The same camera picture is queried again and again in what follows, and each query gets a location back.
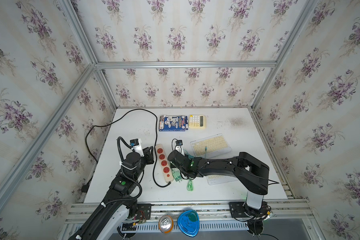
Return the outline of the cream power strip red sockets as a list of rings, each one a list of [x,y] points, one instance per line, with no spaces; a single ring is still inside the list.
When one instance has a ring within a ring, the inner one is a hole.
[[[162,144],[158,144],[155,146],[156,153],[158,155],[158,161],[161,166],[161,172],[163,174],[163,177],[166,181],[166,183],[171,183],[174,180],[171,164],[167,159],[166,152],[164,150],[164,147]]]

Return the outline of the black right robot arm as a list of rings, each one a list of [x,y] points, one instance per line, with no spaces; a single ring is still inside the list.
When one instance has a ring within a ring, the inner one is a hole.
[[[246,152],[240,152],[237,157],[211,160],[202,157],[190,159],[174,150],[168,160],[192,179],[212,175],[237,178],[248,191],[245,205],[249,209],[260,210],[264,196],[268,194],[269,166]]]

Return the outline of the green charger plug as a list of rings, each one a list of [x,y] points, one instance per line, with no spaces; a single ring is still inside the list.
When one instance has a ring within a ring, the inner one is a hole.
[[[173,168],[173,169],[172,169],[172,175],[173,175],[174,180],[175,180],[176,182],[181,182],[182,179],[183,179],[183,178],[181,177],[181,172],[180,172],[180,170],[177,169],[177,168]]]

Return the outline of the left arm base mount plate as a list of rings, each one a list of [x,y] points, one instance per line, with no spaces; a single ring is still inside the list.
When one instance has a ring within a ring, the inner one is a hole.
[[[152,204],[134,203],[128,210],[128,220],[149,220],[151,218]]]

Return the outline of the white yellow keyboard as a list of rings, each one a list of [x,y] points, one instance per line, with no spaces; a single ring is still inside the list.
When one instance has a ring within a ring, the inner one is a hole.
[[[238,180],[237,178],[230,176],[218,176],[218,175],[207,176],[207,181],[210,186],[236,182],[237,180]]]
[[[232,151],[225,137],[217,134],[211,137],[190,142],[195,157],[211,159]]]

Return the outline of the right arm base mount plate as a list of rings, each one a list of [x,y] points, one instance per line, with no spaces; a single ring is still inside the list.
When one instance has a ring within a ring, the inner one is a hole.
[[[229,202],[229,208],[232,218],[248,218],[250,215],[247,214],[245,208],[246,202]]]

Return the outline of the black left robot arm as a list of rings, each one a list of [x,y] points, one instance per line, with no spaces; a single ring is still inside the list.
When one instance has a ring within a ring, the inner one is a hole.
[[[153,147],[127,154],[106,195],[85,223],[69,237],[70,240],[108,240],[130,217],[130,211],[137,211],[137,199],[143,192],[139,177],[146,165],[154,163],[154,154]]]

